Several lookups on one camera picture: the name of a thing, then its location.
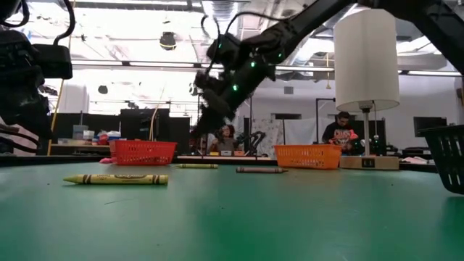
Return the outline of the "brown Crayola crayon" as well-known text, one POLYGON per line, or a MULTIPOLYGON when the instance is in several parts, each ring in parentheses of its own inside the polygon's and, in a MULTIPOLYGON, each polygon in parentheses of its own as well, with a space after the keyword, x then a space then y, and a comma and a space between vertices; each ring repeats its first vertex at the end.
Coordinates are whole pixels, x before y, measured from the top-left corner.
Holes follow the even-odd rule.
POLYGON ((287 170, 280 167, 237 167, 237 173, 286 173, 287 170))

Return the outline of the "pink cloth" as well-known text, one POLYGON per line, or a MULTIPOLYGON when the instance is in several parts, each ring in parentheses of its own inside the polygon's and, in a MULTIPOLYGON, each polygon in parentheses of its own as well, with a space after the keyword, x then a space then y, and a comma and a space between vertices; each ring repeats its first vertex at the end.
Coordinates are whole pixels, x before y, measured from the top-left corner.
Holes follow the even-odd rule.
POLYGON ((11 146, 10 144, 5 144, 0 139, 0 153, 10 153, 21 157, 36 156, 38 153, 39 137, 36 134, 26 130, 24 127, 18 124, 8 125, 1 117, 0 137, 27 148, 26 151, 18 149, 14 146, 11 146))

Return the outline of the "black partition panel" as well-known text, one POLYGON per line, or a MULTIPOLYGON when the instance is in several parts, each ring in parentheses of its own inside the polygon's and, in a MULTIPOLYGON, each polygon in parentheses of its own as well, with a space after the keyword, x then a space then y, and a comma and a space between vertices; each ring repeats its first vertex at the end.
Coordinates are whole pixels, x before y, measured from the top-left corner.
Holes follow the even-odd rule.
POLYGON ((189 142, 190 119, 172 117, 169 109, 158 109, 152 122, 155 109, 120 110, 120 132, 123 138, 130 140, 149 140, 152 129, 155 141, 172 141, 178 144, 189 142))

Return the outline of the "silver air duct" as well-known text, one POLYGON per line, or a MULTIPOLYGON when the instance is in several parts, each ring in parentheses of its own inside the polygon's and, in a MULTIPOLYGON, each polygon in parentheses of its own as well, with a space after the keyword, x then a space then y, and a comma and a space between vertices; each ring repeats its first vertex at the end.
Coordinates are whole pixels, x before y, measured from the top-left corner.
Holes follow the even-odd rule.
POLYGON ((357 8, 357 0, 349 0, 349 4, 326 21, 316 27, 303 38, 286 62, 292 66, 306 66, 313 56, 323 56, 334 51, 334 26, 338 21, 353 13, 357 8))

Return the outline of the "metal lamp stem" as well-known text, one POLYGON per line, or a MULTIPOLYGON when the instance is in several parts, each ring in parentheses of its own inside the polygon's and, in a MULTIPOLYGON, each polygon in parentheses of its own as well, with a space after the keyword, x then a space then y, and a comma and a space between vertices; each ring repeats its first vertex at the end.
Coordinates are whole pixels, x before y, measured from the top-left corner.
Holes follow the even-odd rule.
POLYGON ((360 101, 359 108, 363 115, 363 129, 364 129, 364 141, 365 141, 365 156, 370 156, 370 136, 369 136, 369 114, 373 108, 373 101, 360 101))

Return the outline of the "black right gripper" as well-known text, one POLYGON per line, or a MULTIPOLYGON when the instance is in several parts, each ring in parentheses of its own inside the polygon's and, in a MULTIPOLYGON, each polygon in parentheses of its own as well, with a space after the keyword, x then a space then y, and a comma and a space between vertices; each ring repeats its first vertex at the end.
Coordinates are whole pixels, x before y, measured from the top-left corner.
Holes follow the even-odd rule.
POLYGON ((201 115, 190 132, 191 138, 211 133, 225 125, 226 119, 234 119, 235 111, 266 78, 276 79, 276 66, 249 59, 232 74, 221 95, 204 92, 207 106, 200 107, 201 115))

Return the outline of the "yellow-green Crayola crayon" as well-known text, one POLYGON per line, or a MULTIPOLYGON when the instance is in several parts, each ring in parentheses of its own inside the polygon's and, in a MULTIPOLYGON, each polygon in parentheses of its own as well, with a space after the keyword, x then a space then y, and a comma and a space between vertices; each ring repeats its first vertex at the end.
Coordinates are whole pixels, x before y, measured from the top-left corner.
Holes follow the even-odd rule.
POLYGON ((74 175, 63 181, 81 185, 167 185, 167 175, 74 175))

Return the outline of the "yellow Crayola crayon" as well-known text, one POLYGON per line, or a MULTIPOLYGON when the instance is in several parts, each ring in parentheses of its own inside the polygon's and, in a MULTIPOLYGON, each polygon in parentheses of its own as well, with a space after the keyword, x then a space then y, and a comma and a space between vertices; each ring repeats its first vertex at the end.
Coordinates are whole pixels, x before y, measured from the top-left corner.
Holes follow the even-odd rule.
POLYGON ((218 169, 218 165, 216 164, 189 164, 183 163, 176 165, 177 168, 184 168, 184 169, 218 169))

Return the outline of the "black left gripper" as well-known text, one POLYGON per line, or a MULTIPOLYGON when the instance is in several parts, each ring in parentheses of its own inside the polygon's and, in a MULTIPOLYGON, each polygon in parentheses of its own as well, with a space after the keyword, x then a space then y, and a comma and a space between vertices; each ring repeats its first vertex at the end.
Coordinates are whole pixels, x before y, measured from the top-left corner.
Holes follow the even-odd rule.
POLYGON ((48 99, 39 94, 44 77, 37 54, 25 34, 0 31, 0 118, 51 139, 48 99))

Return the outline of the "black plastic basket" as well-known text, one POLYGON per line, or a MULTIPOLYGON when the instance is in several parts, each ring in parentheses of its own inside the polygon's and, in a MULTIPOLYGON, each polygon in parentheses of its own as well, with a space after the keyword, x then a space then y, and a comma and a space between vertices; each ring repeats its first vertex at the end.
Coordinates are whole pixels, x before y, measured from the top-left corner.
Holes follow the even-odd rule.
POLYGON ((419 130, 446 190, 464 195, 464 125, 419 130))

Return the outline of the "person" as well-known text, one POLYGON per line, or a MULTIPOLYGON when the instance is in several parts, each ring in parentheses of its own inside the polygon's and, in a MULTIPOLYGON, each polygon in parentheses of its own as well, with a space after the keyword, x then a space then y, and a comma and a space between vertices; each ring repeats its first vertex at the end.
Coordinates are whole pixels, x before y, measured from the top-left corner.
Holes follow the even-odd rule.
POLYGON ((242 147, 234 138, 235 128, 232 125, 224 125, 219 130, 219 136, 212 140, 208 152, 222 152, 222 151, 241 151, 242 147))
POLYGON ((322 142, 341 147, 343 154, 350 154, 352 143, 359 138, 353 127, 349 124, 350 114, 340 112, 333 123, 329 124, 323 132, 322 142))

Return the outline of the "white cloth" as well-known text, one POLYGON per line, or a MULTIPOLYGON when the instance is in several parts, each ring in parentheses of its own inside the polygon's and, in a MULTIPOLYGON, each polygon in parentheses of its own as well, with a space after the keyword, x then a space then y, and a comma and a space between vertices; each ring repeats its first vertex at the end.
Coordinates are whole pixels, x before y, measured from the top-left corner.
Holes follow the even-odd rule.
POLYGON ((286 145, 313 144, 316 142, 316 119, 284 120, 286 145))

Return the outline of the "orange plastic basket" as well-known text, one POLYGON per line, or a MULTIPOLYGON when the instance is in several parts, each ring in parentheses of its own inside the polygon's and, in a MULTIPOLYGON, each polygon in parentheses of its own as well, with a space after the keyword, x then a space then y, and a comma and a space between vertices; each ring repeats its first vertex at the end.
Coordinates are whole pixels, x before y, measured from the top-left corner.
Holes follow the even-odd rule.
POLYGON ((275 145, 279 167, 334 170, 339 166, 341 147, 330 144, 275 145))

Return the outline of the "floral cloth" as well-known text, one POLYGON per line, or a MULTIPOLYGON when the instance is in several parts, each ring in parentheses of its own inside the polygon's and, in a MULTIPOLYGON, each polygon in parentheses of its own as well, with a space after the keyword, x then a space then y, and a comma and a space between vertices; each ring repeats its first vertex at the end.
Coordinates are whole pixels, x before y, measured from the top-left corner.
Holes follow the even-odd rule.
POLYGON ((264 139, 258 144, 258 154, 275 156, 275 145, 283 145, 283 121, 274 119, 253 119, 252 132, 265 133, 264 139))

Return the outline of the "black curtain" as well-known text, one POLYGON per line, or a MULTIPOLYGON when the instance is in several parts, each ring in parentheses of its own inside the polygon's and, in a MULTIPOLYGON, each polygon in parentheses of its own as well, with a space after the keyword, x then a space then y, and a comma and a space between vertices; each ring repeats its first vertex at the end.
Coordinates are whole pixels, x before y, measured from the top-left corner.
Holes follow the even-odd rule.
POLYGON ((58 113, 54 121, 54 139, 50 155, 98 154, 108 155, 109 147, 93 145, 91 142, 73 139, 73 126, 87 125, 88 131, 118 131, 120 119, 116 115, 95 115, 87 113, 58 113))

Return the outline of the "wooden lamp base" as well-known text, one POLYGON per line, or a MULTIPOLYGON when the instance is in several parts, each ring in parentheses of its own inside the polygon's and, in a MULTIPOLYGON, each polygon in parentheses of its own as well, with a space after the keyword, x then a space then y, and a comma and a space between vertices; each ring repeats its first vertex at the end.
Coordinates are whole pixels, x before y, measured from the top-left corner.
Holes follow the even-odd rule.
POLYGON ((399 170, 399 158, 387 156, 342 156, 339 167, 354 170, 399 170))

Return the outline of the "pink paper sheet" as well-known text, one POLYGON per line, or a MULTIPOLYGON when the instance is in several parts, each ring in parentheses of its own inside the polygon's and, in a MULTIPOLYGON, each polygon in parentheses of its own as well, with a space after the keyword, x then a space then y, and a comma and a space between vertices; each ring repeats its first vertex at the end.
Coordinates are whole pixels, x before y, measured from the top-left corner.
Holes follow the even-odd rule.
POLYGON ((401 159, 400 162, 414 165, 428 165, 431 163, 429 159, 424 159, 422 157, 406 157, 401 159))

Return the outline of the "white lamp shade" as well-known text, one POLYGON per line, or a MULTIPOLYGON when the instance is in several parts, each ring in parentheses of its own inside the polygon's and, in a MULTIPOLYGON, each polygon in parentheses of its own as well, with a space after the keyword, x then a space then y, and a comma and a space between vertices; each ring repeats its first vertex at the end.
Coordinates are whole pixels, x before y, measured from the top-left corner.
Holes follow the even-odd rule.
POLYGON ((359 112, 373 102, 377 110, 399 105, 395 18, 382 9, 365 9, 334 27, 336 108, 359 112))

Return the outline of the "black monitor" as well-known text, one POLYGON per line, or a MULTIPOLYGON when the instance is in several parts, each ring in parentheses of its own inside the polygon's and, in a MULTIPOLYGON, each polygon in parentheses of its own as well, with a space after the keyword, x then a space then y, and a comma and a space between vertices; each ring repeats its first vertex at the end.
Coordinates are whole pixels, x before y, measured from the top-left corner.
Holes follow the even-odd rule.
POLYGON ((447 126, 445 117, 414 117, 415 137, 421 137, 421 131, 429 128, 438 128, 447 126))

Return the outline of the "red plastic basket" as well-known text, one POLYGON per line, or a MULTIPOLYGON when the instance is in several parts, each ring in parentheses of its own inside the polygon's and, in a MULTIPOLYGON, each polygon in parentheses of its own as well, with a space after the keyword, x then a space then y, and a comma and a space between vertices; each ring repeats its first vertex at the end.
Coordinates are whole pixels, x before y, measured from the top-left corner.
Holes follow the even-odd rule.
POLYGON ((176 142, 110 141, 112 162, 117 165, 169 165, 174 157, 176 142))

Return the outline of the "red desk lamp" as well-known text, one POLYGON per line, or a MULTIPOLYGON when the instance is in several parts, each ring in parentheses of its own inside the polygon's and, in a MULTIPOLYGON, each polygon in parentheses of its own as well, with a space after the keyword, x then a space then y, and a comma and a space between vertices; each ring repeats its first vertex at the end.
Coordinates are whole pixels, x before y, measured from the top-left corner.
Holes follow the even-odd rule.
POLYGON ((358 139, 358 135, 352 129, 336 129, 333 132, 333 137, 328 142, 341 146, 355 139, 358 139))

